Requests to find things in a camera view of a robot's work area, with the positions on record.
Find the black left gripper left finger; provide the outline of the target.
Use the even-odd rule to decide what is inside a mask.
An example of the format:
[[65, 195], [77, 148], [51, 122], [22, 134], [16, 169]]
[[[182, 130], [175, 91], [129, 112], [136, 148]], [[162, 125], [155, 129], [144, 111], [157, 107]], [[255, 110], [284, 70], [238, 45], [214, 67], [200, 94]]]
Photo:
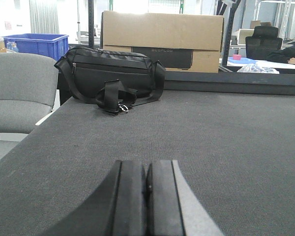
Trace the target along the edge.
[[145, 171], [139, 161], [116, 161], [95, 191], [45, 236], [143, 236]]

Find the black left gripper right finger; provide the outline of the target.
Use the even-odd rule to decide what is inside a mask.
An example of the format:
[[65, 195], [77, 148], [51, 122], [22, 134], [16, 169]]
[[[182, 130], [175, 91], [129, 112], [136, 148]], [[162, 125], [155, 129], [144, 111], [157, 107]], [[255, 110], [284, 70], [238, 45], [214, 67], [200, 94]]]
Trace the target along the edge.
[[153, 161], [147, 173], [150, 236], [221, 236], [185, 180], [178, 161]]

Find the black shoulder bag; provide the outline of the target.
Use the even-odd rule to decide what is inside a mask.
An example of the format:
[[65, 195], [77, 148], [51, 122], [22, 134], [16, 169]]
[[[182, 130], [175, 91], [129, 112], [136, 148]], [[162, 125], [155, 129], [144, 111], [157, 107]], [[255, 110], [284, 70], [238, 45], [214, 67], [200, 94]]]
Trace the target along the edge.
[[140, 53], [76, 46], [54, 66], [73, 97], [111, 114], [157, 101], [164, 89], [166, 69]]

